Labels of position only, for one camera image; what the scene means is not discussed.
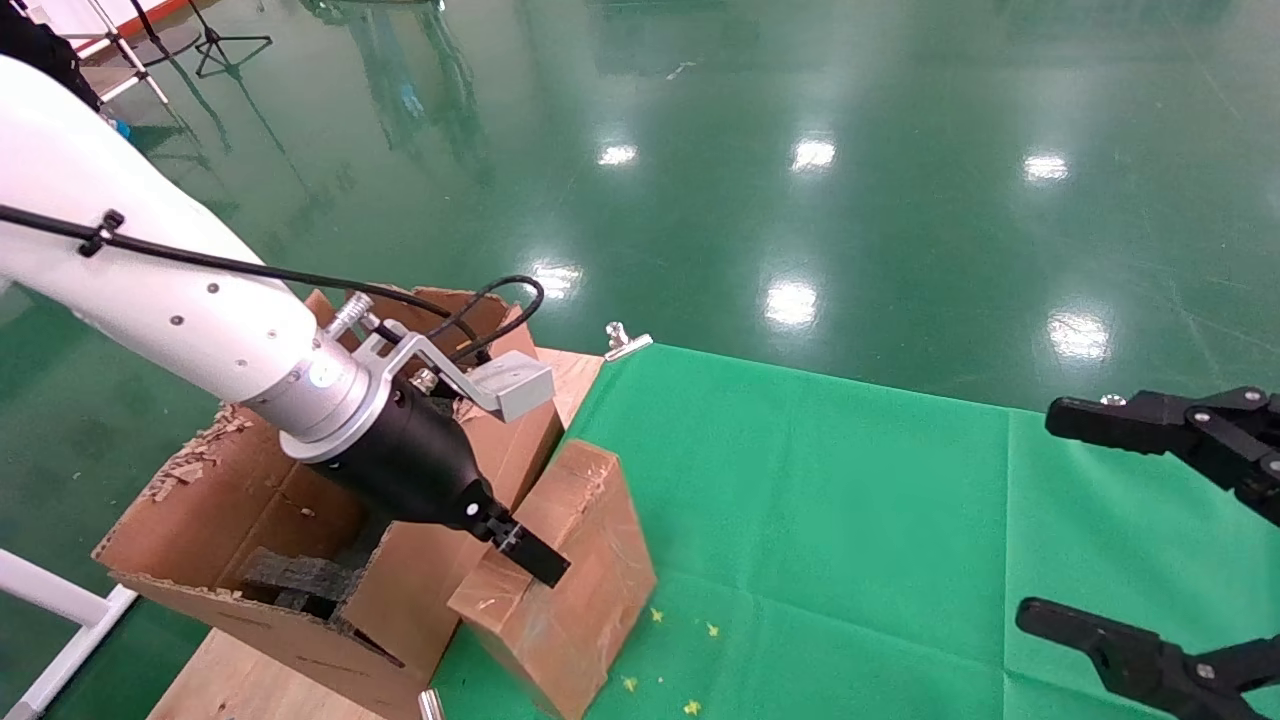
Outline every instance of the black robotic claw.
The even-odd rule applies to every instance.
[[[1240,387],[1201,398],[1143,391],[1123,404],[1060,397],[1044,427],[1091,445],[1170,452],[1280,525],[1280,395]]]
[[[1016,623],[1087,655],[1107,691],[1180,720],[1267,720],[1243,693],[1280,683],[1280,638],[1187,655],[1149,630],[1034,597]]]

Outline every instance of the green cloth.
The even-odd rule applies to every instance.
[[[1176,460],[1053,438],[1036,413],[654,346],[605,365],[567,437],[622,459],[664,615],[591,719],[691,700],[733,720],[1161,717],[1019,632],[1018,602],[1189,652],[1280,632],[1280,530]],[[543,717],[467,629],[434,684],[449,720]]]

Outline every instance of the light stand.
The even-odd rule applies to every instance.
[[[234,65],[244,63],[253,55],[257,55],[259,53],[265,50],[268,45],[271,44],[270,35],[221,35],[216,29],[209,27],[209,22],[205,20],[205,15],[201,14],[200,8],[196,6],[195,0],[187,0],[187,4],[191,5],[191,9],[196,13],[196,19],[200,20],[200,26],[204,28],[204,38],[196,44],[196,53],[200,53],[201,55],[200,64],[196,65],[196,77],[207,77],[205,76],[205,63],[207,63],[209,60],[212,60],[223,67],[220,70],[215,70],[209,74],[228,72]],[[230,59],[227,56],[227,53],[223,50],[223,42],[233,42],[239,40],[257,41],[261,42],[261,45],[253,49],[253,51],[250,53],[248,55],[241,58],[238,63],[233,64]],[[218,54],[221,55],[221,60],[212,56],[214,50],[216,50]]]

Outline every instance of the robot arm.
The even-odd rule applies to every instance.
[[[146,243],[116,236],[120,223],[163,247],[261,265],[236,233],[56,82],[0,56],[0,85],[22,99],[0,106],[0,278],[56,300],[214,396],[247,404],[280,430],[288,455],[371,507],[396,520],[470,532],[539,580],[559,580],[568,562],[493,497],[462,428],[397,375],[422,359],[461,395],[509,421],[550,400],[545,365],[512,352],[465,375],[430,340],[403,327],[370,333],[348,352],[338,336],[357,323],[378,324],[360,293],[334,324],[319,328],[278,279],[127,250]]]

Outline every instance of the cardboard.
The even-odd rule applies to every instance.
[[[471,299],[467,292],[413,292],[449,310]],[[319,292],[307,305],[321,324],[333,315]],[[375,299],[374,311],[419,332],[440,323],[383,299]],[[489,296],[467,320],[484,334],[517,313]],[[438,338],[448,350],[463,342],[456,329]],[[536,356],[526,327],[493,345],[495,356],[509,350]],[[467,407],[454,415],[494,495],[518,506],[563,432],[554,406],[548,402],[509,424]],[[365,515],[353,495],[287,457],[278,432],[261,418],[224,406],[214,425],[156,473],[93,557],[125,587],[227,632],[378,715],[417,720],[415,696],[430,683],[458,623],[447,601],[488,546],[440,527],[393,523],[351,596],[326,619],[269,605],[266,591],[239,579],[259,547],[334,559],[360,536]]]
[[[579,720],[657,583],[618,457],[567,443],[516,519],[570,559],[564,578],[548,588],[490,550],[449,607],[539,707]]]

